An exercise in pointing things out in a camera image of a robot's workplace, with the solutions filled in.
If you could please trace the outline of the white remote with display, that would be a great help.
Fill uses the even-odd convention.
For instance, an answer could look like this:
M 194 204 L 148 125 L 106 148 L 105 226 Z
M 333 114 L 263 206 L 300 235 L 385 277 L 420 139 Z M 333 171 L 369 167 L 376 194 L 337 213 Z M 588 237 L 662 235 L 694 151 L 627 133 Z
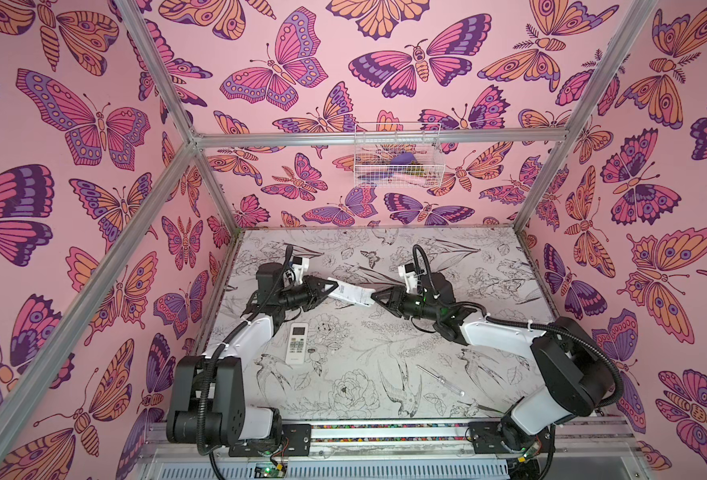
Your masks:
M 375 305 L 375 300 L 373 300 L 375 289 L 349 284 L 337 279 L 334 281 L 338 284 L 338 287 L 330 294 L 331 298 L 367 308 Z

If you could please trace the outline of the clear handle screwdriver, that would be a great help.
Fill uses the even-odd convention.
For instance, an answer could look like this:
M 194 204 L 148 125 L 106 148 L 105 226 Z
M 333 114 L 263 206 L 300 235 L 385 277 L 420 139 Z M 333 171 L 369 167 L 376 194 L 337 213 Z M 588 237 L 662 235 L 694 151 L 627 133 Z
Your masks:
M 459 388 L 459 386 L 451 383 L 451 381 L 447 380 L 445 376 L 423 366 L 423 365 L 418 365 L 419 369 L 423 370 L 423 372 L 429 374 L 429 376 L 435 378 L 439 384 L 443 385 L 445 389 L 449 390 L 449 392 L 453 393 L 453 395 L 457 395 L 459 397 L 465 396 L 465 391 L 463 389 Z

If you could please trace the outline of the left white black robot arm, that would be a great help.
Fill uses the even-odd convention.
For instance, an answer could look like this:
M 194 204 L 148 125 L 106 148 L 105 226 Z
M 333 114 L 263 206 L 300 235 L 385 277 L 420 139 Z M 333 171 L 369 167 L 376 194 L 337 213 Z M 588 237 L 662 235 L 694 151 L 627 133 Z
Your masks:
M 280 412 L 249 406 L 244 370 L 272 340 L 289 311 L 310 311 L 340 284 L 307 275 L 276 262 L 262 265 L 258 288 L 250 297 L 237 326 L 203 355 L 186 356 L 177 365 L 167 415 L 167 440 L 190 444 L 199 454 L 213 456 L 222 447 L 246 444 L 259 454 L 281 449 Z

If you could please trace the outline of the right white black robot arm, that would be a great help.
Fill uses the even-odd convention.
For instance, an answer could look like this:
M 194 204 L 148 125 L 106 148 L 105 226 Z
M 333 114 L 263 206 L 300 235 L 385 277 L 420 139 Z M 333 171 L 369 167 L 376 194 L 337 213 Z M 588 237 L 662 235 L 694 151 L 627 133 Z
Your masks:
M 531 447 L 541 432 L 617 403 L 625 393 L 621 372 L 577 321 L 541 324 L 503 320 L 473 301 L 459 301 L 439 274 L 423 274 L 371 294 L 373 302 L 407 320 L 433 323 L 443 339 L 491 347 L 537 366 L 543 386 L 515 402 L 497 424 L 499 444 L 513 453 Z

